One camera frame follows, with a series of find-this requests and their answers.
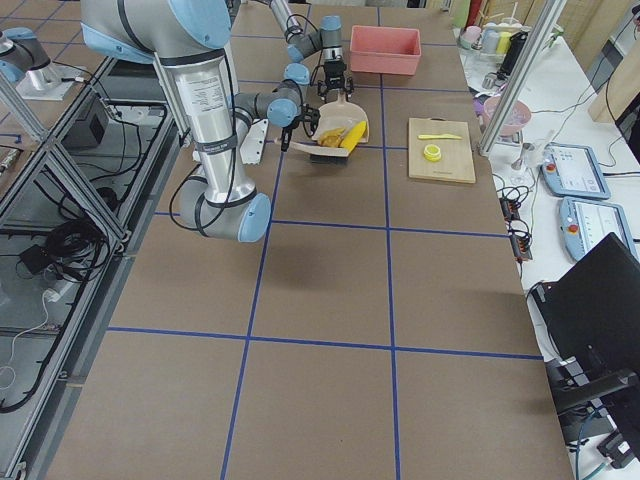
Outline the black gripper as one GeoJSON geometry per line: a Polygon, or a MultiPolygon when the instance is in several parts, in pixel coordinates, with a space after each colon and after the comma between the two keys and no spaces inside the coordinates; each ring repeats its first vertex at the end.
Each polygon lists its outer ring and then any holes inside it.
{"type": "Polygon", "coordinates": [[[342,58],[326,60],[322,64],[324,79],[317,81],[317,94],[319,97],[327,95],[327,89],[344,89],[347,97],[354,93],[354,83],[352,77],[346,77],[347,65],[342,58]]]}
{"type": "Polygon", "coordinates": [[[306,137],[311,138],[317,131],[321,114],[318,108],[309,104],[301,106],[301,112],[294,118],[292,127],[282,129],[280,136],[280,149],[287,151],[290,146],[293,130],[302,128],[306,137]]]}

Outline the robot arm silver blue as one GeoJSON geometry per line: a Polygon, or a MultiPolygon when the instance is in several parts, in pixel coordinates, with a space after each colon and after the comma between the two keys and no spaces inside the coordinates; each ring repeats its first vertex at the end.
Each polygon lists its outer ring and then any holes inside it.
{"type": "Polygon", "coordinates": [[[255,120],[294,125],[305,106],[308,68],[294,59],[273,92],[235,92],[224,1],[84,1],[81,26],[92,50],[167,72],[165,94],[185,115],[199,160],[180,193],[179,224],[205,237],[258,241],[271,202],[245,174],[241,145],[255,120]]]}
{"type": "Polygon", "coordinates": [[[353,79],[347,75],[347,63],[342,47],[342,22],[338,15],[322,18],[320,26],[302,14],[294,13],[288,1],[261,1],[272,11],[287,43],[287,52],[294,63],[318,54],[317,64],[310,74],[310,85],[327,100],[330,92],[349,100],[354,92],[353,79]]]}

